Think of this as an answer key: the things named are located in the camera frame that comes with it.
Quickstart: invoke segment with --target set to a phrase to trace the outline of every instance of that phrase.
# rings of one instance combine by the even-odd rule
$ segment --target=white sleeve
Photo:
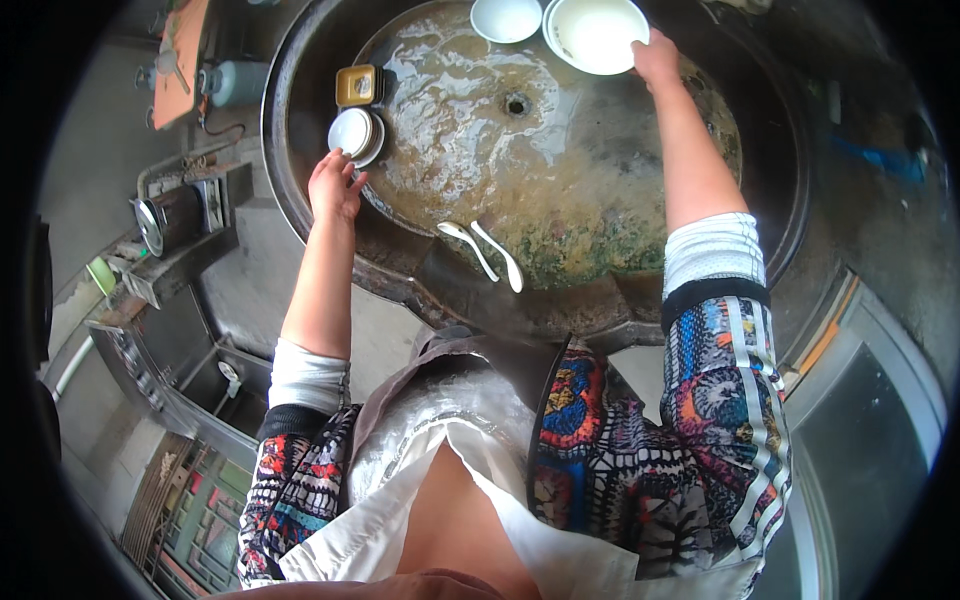
[[[350,363],[309,352],[284,339],[276,341],[269,408],[298,404],[333,415],[350,401]]]
[[[667,238],[663,263],[663,299],[690,281],[744,277],[765,286],[763,252],[756,219],[745,212],[707,217],[677,229]]]

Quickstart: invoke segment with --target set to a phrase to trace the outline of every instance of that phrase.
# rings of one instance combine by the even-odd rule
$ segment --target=person
[[[465,327],[421,336],[408,368],[351,403],[353,220],[366,175],[351,182],[349,156],[334,150],[309,181],[315,222],[241,517],[238,570],[255,589],[239,593],[750,593],[791,487],[756,221],[674,43],[654,30],[633,49],[663,148],[662,425],[574,336],[557,348]]]

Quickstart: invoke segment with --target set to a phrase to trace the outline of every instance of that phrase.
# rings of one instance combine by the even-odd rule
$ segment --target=ceramic spoon
[[[490,268],[490,264],[487,262],[487,259],[483,257],[483,254],[480,253],[480,247],[477,246],[476,240],[473,239],[473,236],[470,235],[470,232],[464,229],[464,226],[453,223],[452,221],[444,221],[437,224],[437,229],[446,233],[447,235],[452,235],[458,240],[463,240],[470,244],[470,247],[473,248],[473,251],[477,253],[477,258],[480,259],[480,266],[483,267],[483,270],[487,272],[487,276],[494,282],[499,281],[500,277],[493,272],[493,269]]]
[[[474,221],[470,224],[470,227],[477,232],[480,237],[487,240],[487,243],[496,248],[503,254],[504,259],[507,261],[507,278],[510,280],[510,287],[514,288],[514,291],[518,294],[523,289],[523,273],[520,272],[520,268],[517,266],[516,261],[510,253],[503,250],[503,247],[493,241],[493,238],[486,233],[483,228],[480,227],[480,224]]]

